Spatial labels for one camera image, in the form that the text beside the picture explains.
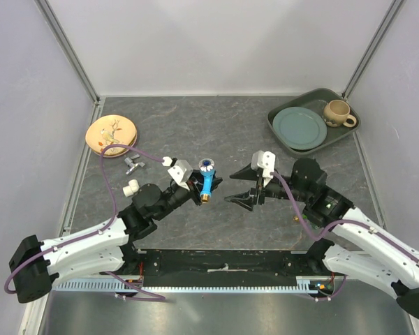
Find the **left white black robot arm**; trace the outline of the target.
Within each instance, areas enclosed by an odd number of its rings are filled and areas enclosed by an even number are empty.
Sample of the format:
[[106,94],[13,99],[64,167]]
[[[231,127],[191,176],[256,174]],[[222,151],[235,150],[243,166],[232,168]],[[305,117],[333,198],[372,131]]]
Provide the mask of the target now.
[[192,170],[183,186],[175,181],[165,190],[153,183],[141,186],[128,207],[95,226],[43,241],[34,234],[25,237],[8,263],[5,293],[25,304],[73,278],[119,270],[133,274],[140,264],[133,243],[153,233],[158,221],[189,200],[200,206],[204,191],[214,191],[222,181]]

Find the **white pvc elbow left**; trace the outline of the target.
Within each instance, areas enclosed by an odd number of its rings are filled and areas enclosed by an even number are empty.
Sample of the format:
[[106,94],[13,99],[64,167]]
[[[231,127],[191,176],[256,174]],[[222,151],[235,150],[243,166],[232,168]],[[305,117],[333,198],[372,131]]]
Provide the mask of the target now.
[[140,185],[136,179],[131,179],[128,184],[123,187],[122,191],[126,198],[132,197],[140,190]]

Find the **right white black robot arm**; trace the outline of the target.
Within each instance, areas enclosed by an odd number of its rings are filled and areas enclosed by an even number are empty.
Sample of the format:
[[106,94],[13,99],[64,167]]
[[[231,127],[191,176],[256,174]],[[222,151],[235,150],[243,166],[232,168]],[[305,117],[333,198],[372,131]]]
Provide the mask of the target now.
[[289,200],[314,241],[305,259],[311,273],[352,276],[390,295],[405,312],[419,319],[419,251],[327,186],[327,174],[316,160],[297,159],[289,176],[280,175],[274,163],[271,152],[255,153],[249,165],[230,176],[254,181],[255,187],[228,196],[226,201],[252,210],[265,198]]

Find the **blue water faucet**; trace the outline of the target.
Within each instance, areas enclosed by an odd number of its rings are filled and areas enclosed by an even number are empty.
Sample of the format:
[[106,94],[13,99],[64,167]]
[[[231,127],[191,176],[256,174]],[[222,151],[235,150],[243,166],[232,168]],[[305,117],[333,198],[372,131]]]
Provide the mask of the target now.
[[199,162],[199,170],[203,176],[203,188],[200,192],[202,203],[208,203],[212,196],[212,181],[215,174],[215,163],[211,158],[204,158]]

